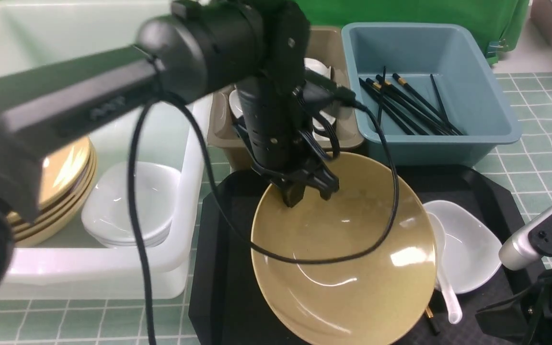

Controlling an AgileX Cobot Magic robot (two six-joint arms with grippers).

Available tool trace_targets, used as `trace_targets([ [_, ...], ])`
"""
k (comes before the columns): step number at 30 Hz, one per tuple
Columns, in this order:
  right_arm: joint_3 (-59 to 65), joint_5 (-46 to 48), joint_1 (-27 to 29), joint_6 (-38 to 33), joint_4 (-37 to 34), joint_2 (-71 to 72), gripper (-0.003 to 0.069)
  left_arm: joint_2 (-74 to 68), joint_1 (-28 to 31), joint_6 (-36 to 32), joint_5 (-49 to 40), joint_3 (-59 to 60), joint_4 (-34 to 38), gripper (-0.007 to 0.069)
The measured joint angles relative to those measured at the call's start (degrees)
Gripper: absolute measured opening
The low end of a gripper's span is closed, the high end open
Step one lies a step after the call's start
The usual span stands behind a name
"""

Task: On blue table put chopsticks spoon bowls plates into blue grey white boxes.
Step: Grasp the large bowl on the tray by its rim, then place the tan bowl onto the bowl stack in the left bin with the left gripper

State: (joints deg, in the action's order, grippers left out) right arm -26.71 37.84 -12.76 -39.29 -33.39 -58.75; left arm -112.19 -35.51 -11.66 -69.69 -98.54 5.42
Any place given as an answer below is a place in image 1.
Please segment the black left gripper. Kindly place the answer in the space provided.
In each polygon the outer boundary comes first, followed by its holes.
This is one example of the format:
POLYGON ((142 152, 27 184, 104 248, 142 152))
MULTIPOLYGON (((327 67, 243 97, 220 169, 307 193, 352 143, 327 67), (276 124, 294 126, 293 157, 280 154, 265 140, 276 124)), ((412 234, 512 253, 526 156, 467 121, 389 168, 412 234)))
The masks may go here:
POLYGON ((295 207, 304 198, 306 186, 319 190, 324 200, 337 193, 339 178, 306 140, 313 116, 333 102, 337 83, 306 72, 290 92, 277 91, 274 81, 265 76, 247 77, 236 88, 253 168, 282 190, 283 203, 295 207))

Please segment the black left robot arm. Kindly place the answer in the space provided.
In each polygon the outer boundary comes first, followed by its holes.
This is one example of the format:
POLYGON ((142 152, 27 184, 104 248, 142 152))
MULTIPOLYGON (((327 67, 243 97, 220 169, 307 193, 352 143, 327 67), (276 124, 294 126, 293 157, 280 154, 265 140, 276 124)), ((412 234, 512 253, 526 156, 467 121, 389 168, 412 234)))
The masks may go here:
POLYGON ((235 83, 253 168, 295 206, 307 186, 329 199, 339 179, 303 140, 333 83, 304 67, 309 20, 293 0, 174 0, 136 43, 0 77, 0 282, 14 241, 6 219, 39 216, 43 160, 142 106, 185 111, 235 83))

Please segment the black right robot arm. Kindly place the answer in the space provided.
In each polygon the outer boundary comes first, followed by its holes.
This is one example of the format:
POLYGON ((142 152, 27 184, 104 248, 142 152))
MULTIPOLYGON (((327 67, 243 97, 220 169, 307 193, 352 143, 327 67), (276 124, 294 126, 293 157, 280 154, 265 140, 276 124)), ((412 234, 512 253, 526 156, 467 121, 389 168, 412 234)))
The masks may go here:
MULTIPOLYGON (((499 238, 506 240, 524 225, 506 188, 463 167, 405 169, 401 177, 421 201, 445 200, 462 206, 499 238)), ((400 345, 552 345, 552 269, 531 264, 519 271, 500 268, 477 290, 461 299, 464 319, 450 325, 443 300, 434 295, 430 308, 440 332, 420 321, 400 345)))

